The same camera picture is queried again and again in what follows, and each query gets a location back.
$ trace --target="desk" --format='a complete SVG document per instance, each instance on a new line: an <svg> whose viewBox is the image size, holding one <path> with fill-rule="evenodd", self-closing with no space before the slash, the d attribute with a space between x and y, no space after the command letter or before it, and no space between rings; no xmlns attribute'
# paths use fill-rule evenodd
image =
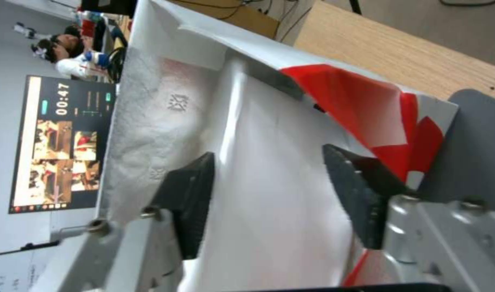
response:
<svg viewBox="0 0 495 292"><path fill-rule="evenodd" d="M439 99L464 88L495 97L495 66L325 2L316 1L294 47Z"/></svg>

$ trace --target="cable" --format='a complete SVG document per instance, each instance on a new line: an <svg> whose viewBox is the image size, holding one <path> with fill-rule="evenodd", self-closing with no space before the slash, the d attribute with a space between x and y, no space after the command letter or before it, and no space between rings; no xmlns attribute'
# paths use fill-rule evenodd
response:
<svg viewBox="0 0 495 292"><path fill-rule="evenodd" d="M495 0L485 2L485 3L448 3L444 0L439 0L439 2L444 6L450 7L483 7L495 4Z"/></svg>
<svg viewBox="0 0 495 292"><path fill-rule="evenodd" d="M287 3L287 2L284 2L282 16L280 17L280 20L277 24L277 29L275 29L275 36L273 37L274 40L276 40L276 38L277 38L278 30L279 30L280 25L282 24L283 20L287 17L287 15L289 15L289 13L291 11L293 11L294 8L296 8L296 6L298 5L298 2L299 2L299 0L287 0L287 1L288 2L294 2L294 4L291 6L291 8L287 12L285 12L285 3Z"/></svg>
<svg viewBox="0 0 495 292"><path fill-rule="evenodd" d="M186 1L186 0L175 0L175 1L186 3L186 4L198 5L198 6L213 7L213 8L225 8L225 9L238 8L238 6L218 6L218 5L210 5L210 4L205 4L205 3L197 3L197 2Z"/></svg>
<svg viewBox="0 0 495 292"><path fill-rule="evenodd" d="M237 13L237 11L239 11L240 7L241 6L244 6L244 2L242 2L242 4L240 4L239 6L236 7L235 11L233 11L230 15L226 16L226 17L219 17L217 18L218 20L225 20L225 19L228 19L230 17L232 17L233 15L235 15L235 13Z"/></svg>
<svg viewBox="0 0 495 292"><path fill-rule="evenodd" d="M264 14L267 15L271 10L271 6L273 6L273 0L269 0L269 7L264 11Z"/></svg>
<svg viewBox="0 0 495 292"><path fill-rule="evenodd" d="M282 41L285 39L285 37L286 37L286 36L288 35L288 33L289 33L292 29L293 29L293 27L294 27L294 26L296 26L296 24L298 24L298 22L300 22L300 20L301 20L303 17L305 17L305 15L307 15L307 13L309 13L309 11L311 11L311 9L312 9L312 7L311 7L311 8L309 8L309 9L307 9L307 11L305 11L305 12L304 12L304 13L303 13L303 14L302 14L299 18L298 18L298 20L296 20L296 21L294 22L294 24L292 24L292 26L291 26L291 27L290 27L290 28L289 28L289 29L288 29L288 30L284 33L284 35L283 35L283 37L281 38L280 42L282 42Z"/></svg>

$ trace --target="monitor screen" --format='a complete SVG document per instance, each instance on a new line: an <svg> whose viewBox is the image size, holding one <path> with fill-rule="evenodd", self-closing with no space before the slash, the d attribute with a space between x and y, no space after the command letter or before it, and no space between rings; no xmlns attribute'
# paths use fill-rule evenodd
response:
<svg viewBox="0 0 495 292"><path fill-rule="evenodd" d="M27 76L9 213L95 207L115 86Z"/></svg>

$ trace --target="black cable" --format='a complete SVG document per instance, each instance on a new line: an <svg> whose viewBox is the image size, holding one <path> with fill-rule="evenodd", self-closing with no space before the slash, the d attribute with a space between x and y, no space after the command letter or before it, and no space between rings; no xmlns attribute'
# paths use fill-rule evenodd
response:
<svg viewBox="0 0 495 292"><path fill-rule="evenodd" d="M228 19L228 18L232 17L233 15L235 15L235 13L237 13L237 11L239 11L239 9L240 9L241 6L244 6L244 2L242 2L242 4L240 4L239 6L237 6L236 9L230 15L228 15L226 17L219 17L217 19L218 20L225 20L225 19Z"/></svg>
<svg viewBox="0 0 495 292"><path fill-rule="evenodd" d="M350 0L350 7L352 8L353 13L362 15L361 14L361 7L359 6L358 0Z"/></svg>
<svg viewBox="0 0 495 292"><path fill-rule="evenodd" d="M307 13L309 13L309 11L311 11L311 9L312 9L312 7L311 7L311 8L309 8L309 9L307 9L307 11L305 11L305 12L304 12L304 13L303 13L303 14L302 14L299 18L298 18L298 20L296 20L296 21L294 22L294 24L292 24L292 26L291 26L291 27L290 27L290 28L289 28L289 29L288 29L288 30L284 33L284 35L283 35L283 37L281 38L280 42L282 42L282 41L285 39L285 37L289 34L289 32L293 29L293 27L294 27L294 26L296 26L296 24L298 24L298 22L300 22L300 20L301 20L303 17L305 17L305 15L307 15Z"/></svg>
<svg viewBox="0 0 495 292"><path fill-rule="evenodd" d="M56 3L58 5L62 5L62 6L65 6L67 8L71 8L71 9L75 9L76 10L76 7L73 7L73 6L70 6L70 5L67 5L65 3L62 3L62 2L58 2L58 1L55 1L55 0L49 0L49 2L53 2L53 3Z"/></svg>
<svg viewBox="0 0 495 292"><path fill-rule="evenodd" d="M269 7L264 11L264 14L267 15L271 10L271 6L273 6L273 0L269 0Z"/></svg>
<svg viewBox="0 0 495 292"><path fill-rule="evenodd" d="M213 7L213 8L226 8L226 9L238 8L238 6L218 6L218 5L210 5L210 4L205 4L205 3L197 3L197 2L186 1L186 0L175 0L175 1L186 3L186 4L198 5L198 6Z"/></svg>
<svg viewBox="0 0 495 292"><path fill-rule="evenodd" d="M450 7L482 7L495 4L495 0L485 2L485 3L448 3L444 0L439 0L439 2L444 6Z"/></svg>
<svg viewBox="0 0 495 292"><path fill-rule="evenodd" d="M294 4L291 6L291 8L287 12L285 12L285 6L283 7L284 10L283 10L282 16L280 17L280 20L277 24L277 29L275 30L275 36L273 37L274 40L276 40L276 38L277 38L278 30L279 30L280 25L282 24L283 20L287 17L287 15L289 15L289 13L291 11L293 11L294 8L296 8L296 6L298 5L298 2L299 2L299 0L287 0L287 1L294 2Z"/></svg>

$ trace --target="white wall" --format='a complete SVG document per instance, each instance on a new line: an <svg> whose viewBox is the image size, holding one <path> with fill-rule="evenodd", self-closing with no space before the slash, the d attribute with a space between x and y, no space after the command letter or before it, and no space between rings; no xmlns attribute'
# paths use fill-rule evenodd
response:
<svg viewBox="0 0 495 292"><path fill-rule="evenodd" d="M6 0L8 2L22 5L29 9L34 9L35 11L40 11L42 13L47 13L56 17L71 20L73 17L71 15L71 8L60 5L58 3L51 2L49 0ZM81 0L55 0L66 4L68 6L77 7L80 5Z"/></svg>
<svg viewBox="0 0 495 292"><path fill-rule="evenodd" d="M51 63L32 56L32 40L13 31L18 21L42 33L61 33L69 24L0 0L0 252L48 241L55 221L51 212L8 214L25 77L60 77Z"/></svg>

